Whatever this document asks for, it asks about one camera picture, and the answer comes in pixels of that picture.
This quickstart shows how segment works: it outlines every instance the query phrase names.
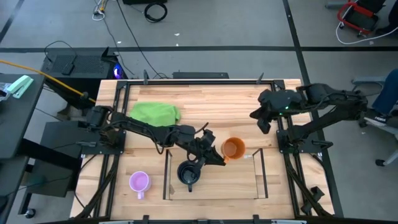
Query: red object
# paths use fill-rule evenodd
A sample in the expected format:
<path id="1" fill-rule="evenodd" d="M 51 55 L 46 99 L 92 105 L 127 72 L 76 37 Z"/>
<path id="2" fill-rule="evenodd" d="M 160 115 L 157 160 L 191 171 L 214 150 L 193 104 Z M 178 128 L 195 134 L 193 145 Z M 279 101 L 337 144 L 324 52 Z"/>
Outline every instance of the red object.
<path id="1" fill-rule="evenodd" d="M 370 32 L 371 32 L 370 30 L 366 30 L 366 29 L 360 28 L 360 27 L 358 27 L 358 26 L 356 26 L 356 25 L 354 25 L 354 24 L 352 24 L 352 23 L 350 23 L 350 22 L 344 20 L 344 18 L 342 18 L 341 13 L 342 13 L 343 11 L 345 11 L 345 10 L 346 10 L 348 7 L 350 7 L 350 6 L 352 6 L 353 9 L 354 9 L 355 11 L 357 11 L 357 12 L 359 12 L 359 13 L 362 13 L 362 14 L 364 14 L 365 16 L 372 17 L 372 16 L 374 15 L 374 13 L 373 13 L 372 11 L 369 11 L 369 10 L 365 9 L 364 7 L 361 7 L 361 6 L 359 6 L 358 4 L 356 4 L 356 3 L 354 3 L 354 2 L 348 1 L 348 2 L 338 11 L 338 13 L 337 13 L 337 19 L 338 19 L 340 22 L 342 22 L 344 25 L 347 25 L 347 26 L 349 26 L 349 27 L 352 27 L 352 28 L 354 28 L 354 29 L 356 29 L 356 30 L 358 30 L 358 31 L 361 31 L 363 34 L 370 34 Z"/>

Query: mug handle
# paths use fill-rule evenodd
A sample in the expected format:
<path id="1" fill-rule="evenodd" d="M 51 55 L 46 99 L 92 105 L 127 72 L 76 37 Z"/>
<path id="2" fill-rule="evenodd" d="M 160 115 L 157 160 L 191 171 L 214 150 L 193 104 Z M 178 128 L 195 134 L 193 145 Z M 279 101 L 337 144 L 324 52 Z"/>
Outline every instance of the mug handle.
<path id="1" fill-rule="evenodd" d="M 138 199 L 144 199 L 144 192 L 138 192 Z"/>

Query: white cable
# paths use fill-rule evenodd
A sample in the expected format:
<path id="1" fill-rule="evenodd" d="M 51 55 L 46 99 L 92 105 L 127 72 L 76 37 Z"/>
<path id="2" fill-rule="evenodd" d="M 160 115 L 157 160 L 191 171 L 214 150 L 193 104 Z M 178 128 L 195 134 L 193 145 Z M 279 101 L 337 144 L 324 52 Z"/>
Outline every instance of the white cable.
<path id="1" fill-rule="evenodd" d="M 343 18 L 346 17 L 348 11 L 349 11 L 352 7 L 353 7 L 353 6 L 350 6 L 350 7 L 346 10 L 346 12 L 345 12 L 344 15 L 343 15 Z M 346 43 L 346 42 L 341 41 L 340 38 L 338 37 L 338 29 L 340 28 L 340 25 L 344 25 L 343 22 L 339 22 L 338 25 L 337 25 L 337 28 L 336 28 L 336 37 L 337 37 L 337 40 L 338 40 L 340 43 L 345 44 L 345 45 L 357 44 L 357 43 L 364 42 L 364 41 L 368 41 L 368 40 L 376 40 L 376 39 L 378 39 L 378 38 L 381 38 L 381 37 L 385 37 L 385 36 L 387 36 L 387 35 L 390 35 L 390 34 L 392 34 L 393 32 L 395 32 L 396 30 L 398 30 L 398 27 L 397 27 L 397 28 L 395 28 L 394 30 L 392 30 L 391 32 L 386 33 L 386 34 L 383 34 L 383 35 L 380 35 L 380 36 L 377 36 L 377 37 L 371 37 L 371 38 L 367 38 L 367 39 L 363 39 L 363 40 L 359 40 L 359 41 L 355 41 L 355 42 Z"/>
<path id="2" fill-rule="evenodd" d="M 94 2 L 96 3 L 96 6 L 94 7 L 93 16 L 91 17 L 94 21 L 101 21 L 101 20 L 105 19 L 105 13 L 101 12 L 101 10 L 98 10 L 102 1 L 105 1 L 105 0 L 99 0 L 98 2 L 96 2 L 96 0 L 94 0 Z M 99 19 L 95 19 L 94 16 L 96 13 L 102 15 L 102 17 Z"/>

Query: wooden tabletop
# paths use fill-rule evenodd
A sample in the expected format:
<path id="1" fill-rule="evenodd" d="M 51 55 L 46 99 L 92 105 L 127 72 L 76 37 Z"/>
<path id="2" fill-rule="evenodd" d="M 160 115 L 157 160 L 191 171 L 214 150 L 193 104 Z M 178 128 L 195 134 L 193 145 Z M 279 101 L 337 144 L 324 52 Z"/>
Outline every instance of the wooden tabletop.
<path id="1" fill-rule="evenodd" d="M 103 80 L 99 88 L 97 105 L 112 106 L 116 89 L 116 80 Z M 300 86 L 298 79 L 285 80 L 286 89 L 294 90 Z M 262 134 L 256 120 L 249 113 L 259 107 L 257 97 L 268 85 L 134 85 L 130 89 L 130 111 L 137 101 L 154 101 L 175 105 L 181 112 L 179 124 L 201 128 L 209 122 L 207 129 L 216 136 L 215 146 L 219 151 L 221 143 L 230 137 L 241 138 L 246 145 L 246 155 L 263 148 L 266 170 L 268 198 L 264 198 L 261 189 L 257 164 L 253 171 L 248 164 L 256 162 L 250 157 L 233 161 L 225 167 L 208 166 L 202 170 L 203 179 L 197 184 L 200 194 L 190 195 L 184 191 L 186 186 L 176 181 L 173 175 L 183 160 L 179 154 L 185 151 L 171 148 L 175 163 L 170 170 L 168 199 L 163 199 L 165 154 L 158 155 L 154 143 L 146 137 L 127 132 L 126 148 L 120 157 L 114 192 L 111 218 L 113 220 L 141 220 L 149 215 L 151 220 L 192 220 L 192 219 L 252 219 L 254 214 L 260 218 L 293 218 L 292 203 L 287 183 L 287 174 L 282 154 L 279 153 L 276 139 L 276 122 L 272 123 L 269 134 Z M 294 124 L 310 121 L 308 114 L 293 116 Z M 309 154 L 301 154 L 302 167 L 308 188 L 318 186 L 325 196 L 320 200 L 323 208 L 333 213 L 330 194 L 322 166 Z M 100 177 L 103 156 L 96 156 L 82 170 L 76 188 L 76 194 L 83 204 L 87 204 L 96 189 Z M 152 180 L 152 187 L 146 192 L 144 200 L 138 200 L 137 194 L 129 187 L 129 178 L 135 171 L 145 171 Z M 301 194 L 296 187 L 299 204 Z M 104 214 L 107 192 L 104 193 L 101 214 Z M 75 200 L 71 217 L 77 215 L 82 207 Z"/>

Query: person's leg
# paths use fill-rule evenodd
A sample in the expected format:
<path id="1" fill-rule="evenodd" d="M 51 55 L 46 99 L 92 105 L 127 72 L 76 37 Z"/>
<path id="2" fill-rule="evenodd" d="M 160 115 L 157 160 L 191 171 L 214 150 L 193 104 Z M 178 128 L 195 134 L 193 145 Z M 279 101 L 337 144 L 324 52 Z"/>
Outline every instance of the person's leg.
<path id="1" fill-rule="evenodd" d="M 386 82 L 372 107 L 379 113 L 388 115 L 398 101 L 398 69 L 388 74 Z"/>
<path id="2" fill-rule="evenodd" d="M 386 27 L 378 29 L 376 33 L 386 34 L 398 27 L 398 1 L 394 3 L 391 9 L 390 14 L 388 16 L 388 21 L 390 22 L 390 24 Z"/>

